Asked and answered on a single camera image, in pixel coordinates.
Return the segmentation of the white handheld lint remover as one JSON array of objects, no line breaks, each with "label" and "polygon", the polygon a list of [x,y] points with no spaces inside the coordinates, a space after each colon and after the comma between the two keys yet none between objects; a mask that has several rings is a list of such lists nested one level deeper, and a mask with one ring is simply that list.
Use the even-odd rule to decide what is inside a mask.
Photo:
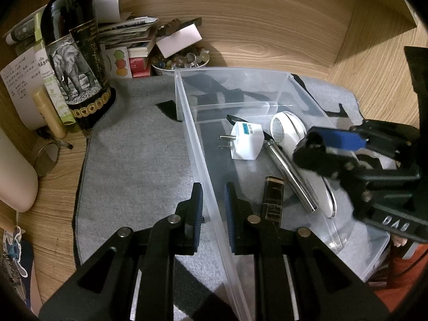
[{"label": "white handheld lint remover", "polygon": [[304,158],[306,128],[301,119],[290,111],[275,114],[270,122],[265,148],[291,189],[307,212],[321,211],[332,219],[337,203],[331,186],[325,178],[314,172]]}]

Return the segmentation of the silver metal cylinder pen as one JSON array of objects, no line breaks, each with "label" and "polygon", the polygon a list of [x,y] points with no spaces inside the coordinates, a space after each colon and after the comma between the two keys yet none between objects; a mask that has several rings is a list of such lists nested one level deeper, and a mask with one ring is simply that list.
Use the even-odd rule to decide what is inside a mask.
[{"label": "silver metal cylinder pen", "polygon": [[[230,124],[232,124],[232,127],[237,122],[249,123],[248,121],[240,117],[233,116],[230,114],[226,116],[226,120]],[[276,143],[276,141],[274,141],[273,138],[264,130],[263,132],[265,141],[262,149],[265,149],[273,163],[278,167],[281,174],[289,182],[292,190],[297,195],[305,209],[309,213],[315,212],[318,209],[318,205],[316,203],[316,200],[314,199],[313,194],[311,193],[311,190],[308,187],[308,184],[303,180],[303,177],[297,171],[296,167],[293,166],[292,162],[289,160],[286,154],[283,153],[278,143]]]}]

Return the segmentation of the white wall plug adapter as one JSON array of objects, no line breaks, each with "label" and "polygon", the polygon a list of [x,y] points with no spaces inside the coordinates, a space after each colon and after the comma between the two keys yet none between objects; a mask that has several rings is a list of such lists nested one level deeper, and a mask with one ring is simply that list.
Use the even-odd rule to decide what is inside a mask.
[{"label": "white wall plug adapter", "polygon": [[265,141],[262,126],[246,122],[235,123],[231,133],[220,135],[219,139],[228,143],[221,148],[228,148],[235,160],[256,160]]}]

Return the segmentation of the clear plastic storage bin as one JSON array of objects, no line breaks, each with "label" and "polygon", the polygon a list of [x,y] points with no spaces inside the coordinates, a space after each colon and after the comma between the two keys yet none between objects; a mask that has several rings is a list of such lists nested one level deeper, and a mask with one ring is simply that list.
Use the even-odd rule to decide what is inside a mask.
[{"label": "clear plastic storage bin", "polygon": [[[253,258],[231,252],[224,200],[226,183],[254,212],[261,207],[264,180],[280,176],[266,151],[256,159],[236,160],[220,136],[230,134],[228,115],[257,123],[269,131],[277,113],[296,115],[306,128],[314,125],[346,129],[362,122],[356,97],[348,89],[288,72],[232,67],[179,70],[174,75],[177,115],[184,122],[194,179],[202,184],[204,208],[212,229],[210,242],[218,247],[228,299],[240,320],[255,319]],[[362,280],[379,266],[389,235],[355,221],[347,194],[330,183],[328,197],[336,215],[327,218],[306,210],[293,190],[284,189],[282,227],[310,228]]]}]

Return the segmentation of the white bowl of pebbles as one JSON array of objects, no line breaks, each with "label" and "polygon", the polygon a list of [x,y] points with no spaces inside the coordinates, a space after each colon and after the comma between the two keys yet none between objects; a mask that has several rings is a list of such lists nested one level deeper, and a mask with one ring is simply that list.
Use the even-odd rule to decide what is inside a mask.
[{"label": "white bowl of pebbles", "polygon": [[151,57],[150,65],[157,75],[173,75],[175,70],[204,67],[209,61],[209,50],[190,47],[169,57],[164,57],[157,52]]}]

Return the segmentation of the yellow lip balm stick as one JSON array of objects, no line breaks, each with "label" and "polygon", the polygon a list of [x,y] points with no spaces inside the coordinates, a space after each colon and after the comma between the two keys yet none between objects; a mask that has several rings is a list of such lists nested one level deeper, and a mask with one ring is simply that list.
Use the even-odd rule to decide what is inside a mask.
[{"label": "yellow lip balm stick", "polygon": [[44,86],[39,86],[32,93],[32,99],[54,137],[63,139],[67,131]]}]

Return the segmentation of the small white card box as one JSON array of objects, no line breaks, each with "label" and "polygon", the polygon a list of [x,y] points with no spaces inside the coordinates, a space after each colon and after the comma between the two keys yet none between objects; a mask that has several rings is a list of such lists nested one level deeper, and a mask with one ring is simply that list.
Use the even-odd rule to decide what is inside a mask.
[{"label": "small white card box", "polygon": [[158,39],[156,45],[162,56],[167,58],[201,40],[202,36],[196,25],[191,24],[176,31],[171,36]]}]

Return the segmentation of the fruit sticker card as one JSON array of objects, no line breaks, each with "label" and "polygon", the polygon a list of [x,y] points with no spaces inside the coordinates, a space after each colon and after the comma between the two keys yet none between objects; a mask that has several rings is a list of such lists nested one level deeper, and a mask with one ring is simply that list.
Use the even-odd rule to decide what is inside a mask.
[{"label": "fruit sticker card", "polygon": [[126,47],[105,49],[105,67],[109,79],[132,78]]}]

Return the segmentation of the white paper note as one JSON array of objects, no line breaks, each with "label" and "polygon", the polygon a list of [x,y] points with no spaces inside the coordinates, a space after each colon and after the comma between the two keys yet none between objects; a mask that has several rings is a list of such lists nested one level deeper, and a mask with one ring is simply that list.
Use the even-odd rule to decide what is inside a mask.
[{"label": "white paper note", "polygon": [[24,126],[30,131],[45,126],[46,121],[32,99],[32,93],[44,84],[34,49],[28,49],[10,62],[1,71],[1,78]]}]

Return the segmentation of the stack of books and papers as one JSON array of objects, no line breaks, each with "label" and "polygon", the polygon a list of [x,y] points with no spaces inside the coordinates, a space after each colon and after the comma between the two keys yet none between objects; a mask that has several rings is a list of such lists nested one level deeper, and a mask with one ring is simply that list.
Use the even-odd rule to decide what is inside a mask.
[{"label": "stack of books and papers", "polygon": [[149,77],[149,55],[155,45],[158,19],[123,12],[120,0],[94,0],[94,8],[104,62],[105,49],[126,47],[132,78]]}]

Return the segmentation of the dark wine bottle elephant label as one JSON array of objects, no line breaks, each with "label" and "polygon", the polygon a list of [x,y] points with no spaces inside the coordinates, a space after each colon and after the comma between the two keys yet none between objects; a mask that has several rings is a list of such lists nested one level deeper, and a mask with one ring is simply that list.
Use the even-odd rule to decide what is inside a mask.
[{"label": "dark wine bottle elephant label", "polygon": [[80,129],[88,132],[115,100],[105,74],[93,0],[50,0],[41,34],[65,103]]}]

